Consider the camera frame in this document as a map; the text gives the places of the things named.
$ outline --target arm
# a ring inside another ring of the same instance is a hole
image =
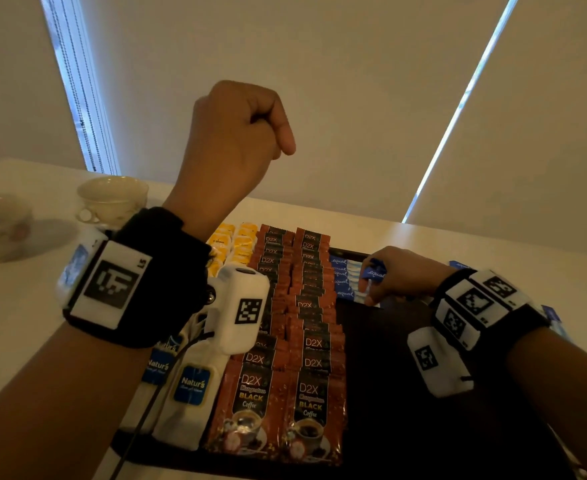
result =
[[[371,257],[384,261],[384,280],[372,285],[367,305],[387,295],[433,296],[456,270],[408,250],[387,247]],[[360,280],[364,292],[368,282]],[[506,368],[544,420],[587,469],[587,353],[548,328],[518,340],[506,355]]]
[[[205,241],[281,150],[294,153],[295,142],[278,95],[219,82],[194,107],[183,166],[164,207]],[[61,325],[0,392],[0,480],[90,479],[149,355]]]
[[[514,345],[506,367],[587,469],[587,353],[548,328],[539,328]]]

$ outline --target light strip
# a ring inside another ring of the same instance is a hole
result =
[[[462,99],[460,99],[460,104],[458,104],[458,108],[456,108],[455,112],[453,113],[453,117],[451,118],[451,121],[449,121],[449,126],[445,130],[444,135],[442,135],[442,140],[440,140],[440,144],[435,149],[435,153],[433,154],[433,158],[431,159],[429,166],[426,168],[425,175],[422,177],[420,185],[418,185],[418,187],[417,187],[416,194],[414,195],[414,198],[411,201],[411,204],[409,205],[409,209],[407,209],[407,213],[405,214],[405,217],[402,219],[403,224],[407,222],[407,219],[409,218],[409,215],[411,214],[411,211],[413,210],[414,205],[416,205],[417,198],[420,195],[420,193],[422,192],[422,188],[425,186],[426,179],[429,178],[429,174],[431,174],[431,171],[433,170],[433,166],[435,165],[435,162],[438,160],[438,157],[440,156],[440,153],[442,152],[442,149],[444,148],[444,144],[447,142],[447,139],[449,138],[449,135],[451,134],[453,127],[458,122],[458,117],[460,116],[460,113],[462,112],[462,108],[464,108],[464,105],[467,104],[467,100],[469,99],[469,95],[471,94],[471,91],[475,87],[476,82],[478,82],[478,78],[480,77],[480,74],[482,74],[482,70],[485,67],[485,63],[487,63],[487,60],[489,59],[489,55],[491,55],[491,52],[493,51],[494,47],[496,46],[496,42],[500,38],[500,34],[502,33],[502,30],[505,28],[506,21],[509,20],[509,16],[511,16],[511,12],[513,11],[513,7],[515,7],[515,4],[517,3],[517,1],[518,0],[509,0],[509,3],[506,4],[505,10],[504,10],[504,12],[502,12],[502,15],[500,16],[500,20],[498,20],[496,29],[494,30],[493,35],[491,35],[491,39],[489,39],[489,43],[487,44],[487,48],[485,48],[485,51],[482,53],[482,57],[480,58],[480,62],[478,63],[478,66],[476,67],[476,70],[474,71],[473,76],[471,77],[471,80],[469,81],[469,84],[467,85],[467,89],[465,89],[465,92],[462,95]]]

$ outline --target white table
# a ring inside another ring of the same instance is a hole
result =
[[[75,189],[95,176],[15,159],[0,161],[0,192],[28,199],[36,219],[26,256],[0,264],[0,389],[61,323],[53,289],[82,226],[74,219]],[[150,205],[160,205],[171,185],[149,185]],[[300,226],[329,234],[334,247],[363,253],[394,245],[443,262],[454,259],[476,268],[490,267],[538,303],[553,306],[573,341],[587,351],[587,255],[254,198],[242,201],[226,221],[292,230]],[[117,460],[107,452],[96,478],[107,478]],[[130,464],[121,473],[122,479],[196,477],[211,476]]]

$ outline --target black tray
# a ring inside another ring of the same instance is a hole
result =
[[[366,255],[331,249],[362,261]],[[190,452],[139,436],[128,461],[257,480],[380,474],[405,478],[575,479],[550,429],[502,372],[473,391],[433,397],[406,347],[407,334],[428,324],[420,302],[388,299],[382,309],[339,299],[346,336],[348,430],[343,465],[294,465],[206,451]],[[131,435],[118,431],[122,455]]]

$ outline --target black cable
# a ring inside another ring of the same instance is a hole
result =
[[[136,441],[136,438],[138,437],[138,433],[140,433],[140,430],[143,428],[143,425],[145,424],[145,420],[147,419],[149,412],[152,410],[152,407],[154,406],[154,403],[156,402],[156,398],[161,393],[161,389],[165,385],[165,383],[167,382],[167,379],[169,378],[174,366],[178,363],[178,361],[182,358],[182,356],[185,355],[185,352],[187,351],[187,349],[189,347],[191,347],[192,345],[194,345],[197,342],[200,342],[201,340],[206,340],[206,339],[209,339],[210,337],[213,337],[213,336],[214,336],[213,331],[210,331],[207,333],[201,333],[195,339],[193,339],[191,342],[189,342],[185,346],[185,348],[183,348],[182,350],[180,350],[176,354],[173,362],[171,362],[171,364],[169,366],[169,369],[167,370],[167,372],[165,372],[165,375],[164,375],[162,381],[156,386],[156,390],[154,391],[154,395],[152,395],[152,398],[149,400],[149,403],[147,404],[147,407],[145,408],[145,412],[141,416],[140,420],[138,421],[138,425],[136,426],[136,429],[134,430],[134,434],[132,436],[132,439],[129,440],[129,444],[127,445],[127,449],[125,450],[123,455],[120,457],[120,461],[116,465],[116,468],[114,468],[114,471],[111,474],[111,476],[109,477],[109,480],[116,480],[116,477],[120,473],[120,470],[123,468],[123,465],[125,464],[125,460],[127,459],[127,454],[129,453],[129,450],[131,449],[132,445],[134,444],[134,441]]]

